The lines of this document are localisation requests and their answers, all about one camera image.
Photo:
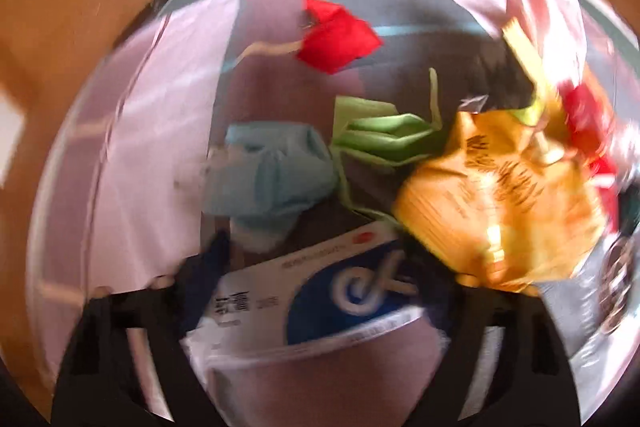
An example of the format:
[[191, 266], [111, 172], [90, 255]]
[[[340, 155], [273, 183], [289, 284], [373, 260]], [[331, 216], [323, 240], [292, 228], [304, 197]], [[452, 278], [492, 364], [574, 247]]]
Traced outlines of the white blue medicine box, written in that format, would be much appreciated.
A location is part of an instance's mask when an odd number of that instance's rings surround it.
[[420, 319], [418, 288], [382, 221], [225, 275], [186, 337], [213, 366], [306, 357]]

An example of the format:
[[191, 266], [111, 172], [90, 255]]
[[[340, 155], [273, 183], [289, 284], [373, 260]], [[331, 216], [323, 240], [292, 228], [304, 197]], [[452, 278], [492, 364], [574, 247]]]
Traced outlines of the wooden bunk bed frame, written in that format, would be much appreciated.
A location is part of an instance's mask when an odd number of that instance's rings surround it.
[[157, 0], [1, 0], [1, 93], [26, 124], [1, 185], [1, 351], [41, 410], [49, 397], [26, 289], [32, 207], [58, 129], [102, 57]]

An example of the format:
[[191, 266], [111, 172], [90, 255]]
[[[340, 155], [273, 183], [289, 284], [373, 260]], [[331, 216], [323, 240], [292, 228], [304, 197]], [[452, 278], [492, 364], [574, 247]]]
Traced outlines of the green paper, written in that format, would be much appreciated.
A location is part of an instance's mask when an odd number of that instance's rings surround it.
[[438, 75], [433, 67], [428, 70], [428, 82], [430, 121], [413, 113], [398, 113], [392, 103], [346, 95], [335, 99], [329, 150], [338, 176], [337, 194], [349, 210], [373, 219], [395, 220], [383, 210], [354, 202], [343, 157], [395, 171], [433, 156], [434, 146], [428, 141], [440, 138], [444, 127], [438, 103]]

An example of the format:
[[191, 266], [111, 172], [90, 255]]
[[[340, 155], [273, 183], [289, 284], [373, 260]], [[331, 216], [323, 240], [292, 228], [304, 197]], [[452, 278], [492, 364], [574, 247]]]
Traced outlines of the light blue face mask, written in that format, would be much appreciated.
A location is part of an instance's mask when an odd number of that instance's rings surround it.
[[230, 124], [224, 147], [209, 156], [202, 211], [228, 218], [235, 243], [265, 254], [282, 244], [300, 215], [331, 195], [336, 184], [331, 154], [310, 124]]

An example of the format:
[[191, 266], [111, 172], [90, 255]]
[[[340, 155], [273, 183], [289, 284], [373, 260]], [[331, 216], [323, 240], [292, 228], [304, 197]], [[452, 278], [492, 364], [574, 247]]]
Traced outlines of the red paper scrap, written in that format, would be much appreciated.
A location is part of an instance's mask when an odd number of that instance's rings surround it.
[[333, 75], [383, 45], [372, 27], [343, 5], [326, 0], [304, 0], [304, 7], [311, 16], [312, 26], [296, 57], [318, 72]]

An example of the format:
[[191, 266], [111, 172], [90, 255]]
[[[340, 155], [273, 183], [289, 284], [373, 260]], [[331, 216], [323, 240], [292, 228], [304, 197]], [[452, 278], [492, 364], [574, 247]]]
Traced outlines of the red snack box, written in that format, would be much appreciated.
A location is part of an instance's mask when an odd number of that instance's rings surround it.
[[576, 148], [588, 173], [589, 185], [597, 192], [605, 219], [605, 232], [620, 231], [616, 176], [618, 167], [606, 148], [613, 135], [614, 112], [600, 83], [563, 82], [560, 97], [570, 145]]

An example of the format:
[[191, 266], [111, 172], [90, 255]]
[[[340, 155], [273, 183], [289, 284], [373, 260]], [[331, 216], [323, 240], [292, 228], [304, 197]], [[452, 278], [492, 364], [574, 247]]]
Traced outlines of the white plastic bag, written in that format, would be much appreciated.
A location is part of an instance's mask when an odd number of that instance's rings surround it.
[[578, 0], [508, 0], [506, 12], [518, 19], [550, 82], [555, 86], [582, 82], [587, 39]]

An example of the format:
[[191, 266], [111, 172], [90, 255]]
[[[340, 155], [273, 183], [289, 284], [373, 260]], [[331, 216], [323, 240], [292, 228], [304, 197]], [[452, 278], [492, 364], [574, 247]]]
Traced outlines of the yellow snack bag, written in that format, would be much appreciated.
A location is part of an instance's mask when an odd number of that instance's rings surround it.
[[502, 35], [532, 80], [533, 104], [457, 113], [445, 152], [414, 169], [393, 214], [449, 269], [521, 291], [572, 277], [606, 217], [538, 51], [517, 20]]

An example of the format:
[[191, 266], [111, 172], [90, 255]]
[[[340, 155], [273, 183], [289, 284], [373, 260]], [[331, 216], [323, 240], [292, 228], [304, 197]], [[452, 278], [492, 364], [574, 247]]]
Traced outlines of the striped pink grey bedsheet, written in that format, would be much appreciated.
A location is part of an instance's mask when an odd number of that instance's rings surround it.
[[[326, 1], [365, 20], [383, 40], [333, 75], [296, 57], [312, 26], [304, 0], [198, 0], [154, 17], [89, 77], [54, 141], [29, 234], [30, 316], [53, 392], [90, 299], [167, 286], [220, 231], [230, 237], [221, 279], [375, 221], [394, 229], [408, 272], [406, 247], [424, 246], [396, 220], [393, 205], [414, 169], [442, 156], [457, 113], [533, 104], [532, 80], [502, 35], [518, 20], [506, 12], [508, 0]], [[600, 83], [614, 112], [606, 150], [618, 167], [620, 231], [604, 230], [572, 277], [509, 293], [546, 305], [572, 369], [580, 426], [631, 395], [626, 379], [638, 374], [639, 52], [578, 2], [587, 39], [582, 81]], [[340, 95], [392, 103], [398, 113], [430, 121], [431, 67], [444, 125], [442, 136], [428, 141], [434, 155], [395, 171], [343, 157], [354, 202], [393, 222], [346, 208], [338, 176], [333, 193], [265, 254], [235, 243], [228, 218], [204, 215], [207, 163], [224, 147], [230, 124], [310, 124], [329, 150]], [[465, 286], [504, 291], [454, 274]], [[190, 332], [181, 344], [221, 426], [408, 426], [449, 343], [420, 306], [420, 319], [393, 332], [306, 357], [213, 366], [186, 345]], [[146, 403], [168, 418], [148, 338], [142, 329], [127, 336]], [[486, 329], [463, 417], [484, 403], [501, 340], [499, 327]]]

